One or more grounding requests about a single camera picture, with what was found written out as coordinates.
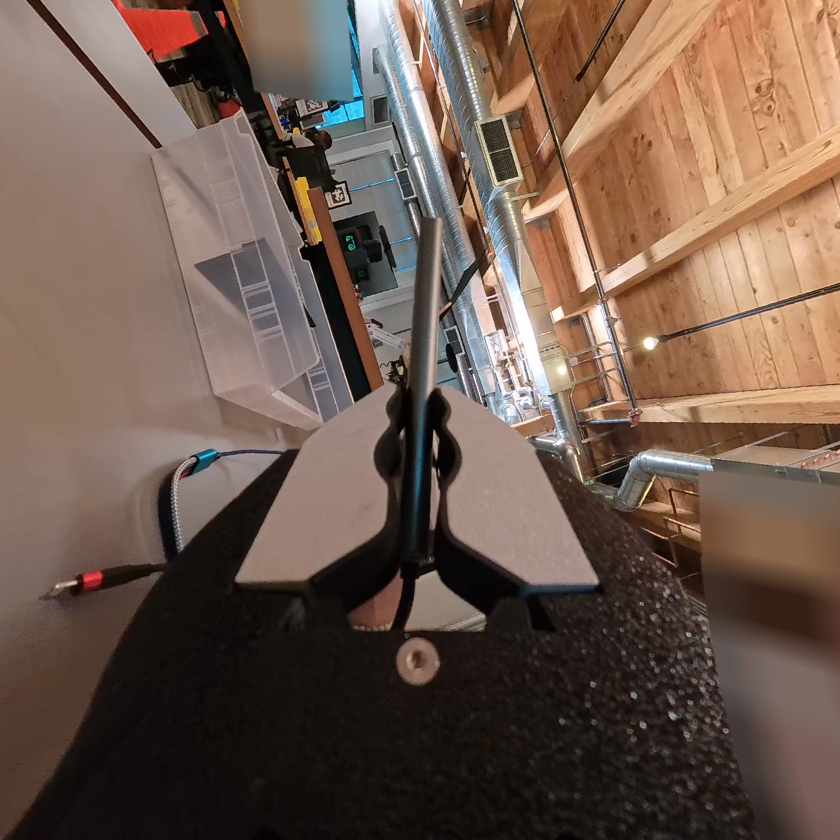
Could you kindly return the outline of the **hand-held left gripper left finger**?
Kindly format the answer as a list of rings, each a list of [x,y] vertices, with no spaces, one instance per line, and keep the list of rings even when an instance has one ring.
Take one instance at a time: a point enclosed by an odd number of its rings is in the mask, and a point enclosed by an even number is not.
[[[236,575],[242,589],[334,599],[347,613],[395,578],[404,390],[385,384],[301,447]]]

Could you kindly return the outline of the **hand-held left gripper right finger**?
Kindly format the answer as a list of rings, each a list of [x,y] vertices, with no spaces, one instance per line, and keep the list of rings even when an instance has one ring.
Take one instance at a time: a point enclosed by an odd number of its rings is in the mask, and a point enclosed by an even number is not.
[[[536,449],[449,386],[429,397],[437,439],[434,561],[441,581],[490,616],[507,600],[583,595],[601,582]]]

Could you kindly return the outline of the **grey usb hub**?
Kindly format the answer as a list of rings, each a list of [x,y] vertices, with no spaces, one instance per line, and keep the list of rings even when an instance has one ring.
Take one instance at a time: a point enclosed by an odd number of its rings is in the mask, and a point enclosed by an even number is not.
[[[436,386],[443,224],[423,217],[419,227],[411,354],[403,398],[400,566],[405,581],[428,556],[433,428],[430,399]]]

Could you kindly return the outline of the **clear plastic bin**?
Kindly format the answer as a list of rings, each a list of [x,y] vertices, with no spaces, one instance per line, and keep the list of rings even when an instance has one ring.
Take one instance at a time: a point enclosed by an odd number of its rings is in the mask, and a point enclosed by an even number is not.
[[[350,407],[301,227],[290,213],[247,118],[225,119],[153,152],[175,252],[215,396],[304,432]],[[234,306],[198,263],[265,238],[293,287],[293,372],[276,385]]]

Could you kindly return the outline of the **small yellow bin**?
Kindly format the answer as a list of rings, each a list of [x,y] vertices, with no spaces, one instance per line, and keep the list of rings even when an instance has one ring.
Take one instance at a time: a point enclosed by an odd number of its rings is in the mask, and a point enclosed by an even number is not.
[[[301,219],[301,227],[310,245],[318,245],[322,237],[317,218],[312,208],[309,197],[309,183],[305,177],[297,177],[294,180],[293,194],[297,203],[298,214]]]

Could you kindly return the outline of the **red plastic bin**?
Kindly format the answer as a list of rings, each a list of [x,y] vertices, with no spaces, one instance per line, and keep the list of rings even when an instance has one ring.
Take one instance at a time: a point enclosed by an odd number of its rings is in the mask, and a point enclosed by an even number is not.
[[[131,7],[120,1],[112,4],[143,52],[155,63],[177,57],[209,36],[198,12],[184,8]]]

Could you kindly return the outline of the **silver elbow duct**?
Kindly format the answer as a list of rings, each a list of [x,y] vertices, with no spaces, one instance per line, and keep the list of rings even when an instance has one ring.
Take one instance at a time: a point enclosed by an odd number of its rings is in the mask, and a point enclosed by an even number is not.
[[[713,471],[711,459],[660,449],[648,449],[631,460],[622,484],[615,489],[611,505],[621,512],[639,508],[657,478],[697,484],[700,476]]]

